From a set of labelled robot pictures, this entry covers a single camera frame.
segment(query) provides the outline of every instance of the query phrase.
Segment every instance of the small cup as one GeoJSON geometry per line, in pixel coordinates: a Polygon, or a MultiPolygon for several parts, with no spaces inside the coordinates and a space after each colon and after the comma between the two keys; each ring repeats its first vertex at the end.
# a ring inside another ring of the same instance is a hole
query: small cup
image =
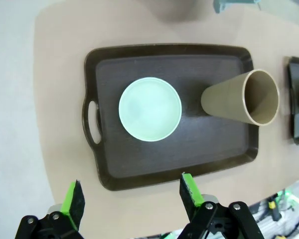
{"type": "Polygon", "coordinates": [[[208,87],[201,96],[206,113],[258,126],[275,119],[279,103],[278,87],[264,70],[253,70],[208,87]]]}

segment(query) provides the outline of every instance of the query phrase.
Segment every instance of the cup rim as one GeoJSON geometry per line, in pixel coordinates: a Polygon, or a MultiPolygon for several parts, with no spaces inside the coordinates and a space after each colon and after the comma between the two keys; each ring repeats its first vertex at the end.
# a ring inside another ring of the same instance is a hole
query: cup rim
{"type": "Polygon", "coordinates": [[[255,70],[252,70],[252,71],[248,72],[247,76],[245,77],[244,84],[243,84],[243,87],[242,87],[242,100],[243,100],[243,105],[244,105],[245,113],[246,113],[248,119],[253,124],[255,124],[257,126],[266,126],[266,125],[271,124],[275,120],[275,118],[277,117],[277,114],[278,114],[278,111],[279,111],[279,107],[280,107],[280,92],[279,92],[278,85],[276,84],[276,82],[275,82],[274,78],[272,77],[272,75],[269,72],[267,72],[265,70],[262,70],[262,69],[255,69],[255,70]],[[277,91],[278,103],[277,103],[276,112],[275,112],[274,116],[271,118],[271,120],[268,121],[268,122],[266,122],[266,123],[259,123],[259,122],[255,121],[251,117],[251,115],[249,114],[249,111],[248,111],[247,106],[246,106],[246,101],[245,101],[246,84],[247,84],[248,80],[250,79],[251,75],[253,75],[255,72],[263,72],[263,73],[267,74],[271,78],[272,82],[274,83],[274,85],[276,87],[276,91],[277,91]]]}

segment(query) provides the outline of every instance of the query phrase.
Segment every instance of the tray handle hole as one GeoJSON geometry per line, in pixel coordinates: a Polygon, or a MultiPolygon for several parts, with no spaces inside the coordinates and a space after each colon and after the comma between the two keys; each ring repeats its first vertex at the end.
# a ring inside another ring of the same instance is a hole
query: tray handle hole
{"type": "Polygon", "coordinates": [[[97,120],[98,113],[99,113],[98,105],[94,101],[91,101],[89,103],[89,109],[88,109],[88,120],[89,120],[90,133],[94,143],[96,144],[101,142],[101,133],[98,127],[98,120],[97,120]]]}

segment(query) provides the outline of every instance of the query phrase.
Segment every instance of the cable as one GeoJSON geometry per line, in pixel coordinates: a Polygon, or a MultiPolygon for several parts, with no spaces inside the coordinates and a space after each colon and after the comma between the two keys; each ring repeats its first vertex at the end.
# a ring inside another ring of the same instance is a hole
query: cable
{"type": "Polygon", "coordinates": [[[292,210],[292,211],[294,211],[294,208],[293,208],[293,206],[289,206],[287,209],[283,209],[283,210],[280,210],[280,212],[285,212],[285,211],[288,211],[288,210],[292,210]]]}
{"type": "Polygon", "coordinates": [[[204,238],[204,239],[206,239],[206,238],[208,237],[208,235],[209,235],[209,231],[206,233],[206,236],[205,236],[205,238],[204,238]]]}
{"type": "Polygon", "coordinates": [[[256,221],[256,223],[261,222],[263,219],[265,219],[269,215],[269,210],[266,209],[266,211],[259,217],[259,219],[256,221]]]}
{"type": "Polygon", "coordinates": [[[299,222],[296,224],[295,228],[289,234],[287,234],[285,237],[287,237],[287,238],[290,237],[297,230],[298,227],[299,227],[299,222]]]}

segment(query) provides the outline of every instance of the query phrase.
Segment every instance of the brown tray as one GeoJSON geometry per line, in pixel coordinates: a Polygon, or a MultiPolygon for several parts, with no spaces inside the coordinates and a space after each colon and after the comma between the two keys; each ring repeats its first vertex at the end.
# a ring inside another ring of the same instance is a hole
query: brown tray
{"type": "Polygon", "coordinates": [[[288,65],[292,120],[291,129],[295,144],[299,144],[299,58],[292,57],[288,65]]]}
{"type": "Polygon", "coordinates": [[[86,97],[83,129],[99,178],[109,190],[122,190],[177,180],[184,171],[201,175],[253,161],[258,153],[258,127],[208,116],[200,105],[204,89],[253,70],[250,53],[241,47],[160,44],[96,49],[85,62],[86,97]],[[182,102],[175,132],[158,142],[129,135],[118,113],[124,89],[143,77],[169,82],[182,102]],[[102,140],[96,144],[88,125],[88,106],[98,105],[102,140]]]}

